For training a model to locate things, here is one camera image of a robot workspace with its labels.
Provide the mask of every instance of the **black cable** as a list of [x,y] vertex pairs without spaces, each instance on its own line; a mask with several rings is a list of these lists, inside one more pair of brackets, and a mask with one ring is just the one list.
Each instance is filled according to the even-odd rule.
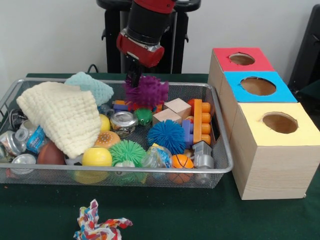
[[90,73],[92,68],[94,68],[96,73],[99,73],[99,70],[98,70],[98,68],[97,68],[97,66],[95,64],[91,64],[90,67],[88,68],[88,71],[86,71],[86,72]]

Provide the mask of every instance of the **blue spiky ball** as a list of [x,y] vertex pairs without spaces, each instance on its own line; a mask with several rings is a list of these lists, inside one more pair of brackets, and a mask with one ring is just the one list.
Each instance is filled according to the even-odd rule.
[[169,149],[172,155],[183,154],[186,149],[185,130],[172,120],[154,125],[149,130],[147,140],[150,146],[156,143]]

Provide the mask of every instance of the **mesh basket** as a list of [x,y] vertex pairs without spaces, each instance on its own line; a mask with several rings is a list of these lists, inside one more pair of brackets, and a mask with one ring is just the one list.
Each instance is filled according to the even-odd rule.
[[[18,108],[16,103],[23,91],[46,81],[64,82],[64,79],[21,79],[12,84],[0,102],[0,134],[11,130],[9,112]],[[124,82],[103,80],[114,90],[109,104],[125,99]],[[99,185],[99,186],[141,186],[169,188],[214,188],[224,173],[233,167],[230,146],[223,123],[216,91],[207,84],[170,83],[168,100],[180,98],[184,101],[202,99],[211,106],[212,128],[211,147],[214,169],[178,168],[130,168],[95,167],[41,164],[0,164],[0,183],[3,184],[51,184],[51,185]],[[137,126],[127,138],[139,143],[145,150],[149,148],[147,133],[150,127]],[[24,175],[13,174],[10,169],[32,169]]]

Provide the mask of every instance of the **green tablecloth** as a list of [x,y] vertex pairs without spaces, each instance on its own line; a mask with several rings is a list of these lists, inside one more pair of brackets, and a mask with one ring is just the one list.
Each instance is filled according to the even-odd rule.
[[[66,78],[70,74],[29,74]],[[124,79],[123,74],[93,74]],[[175,82],[206,82],[205,74],[158,75]],[[0,239],[72,239],[79,207],[99,203],[101,221],[125,217],[124,240],[320,239],[320,172],[305,199],[242,201],[231,173],[214,189],[0,185]]]

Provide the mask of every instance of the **round hole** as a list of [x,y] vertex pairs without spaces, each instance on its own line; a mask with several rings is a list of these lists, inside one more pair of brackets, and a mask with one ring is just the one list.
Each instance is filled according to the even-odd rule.
[[268,96],[276,92],[276,86],[260,77],[247,77],[241,81],[241,86],[249,93],[258,96]]
[[241,52],[232,54],[229,58],[230,58],[230,61],[233,62],[234,64],[238,64],[242,66],[248,66],[248,65],[254,64],[256,61],[252,56],[245,53],[241,53]]
[[269,128],[281,134],[291,134],[298,129],[297,121],[282,112],[267,113],[262,121]]

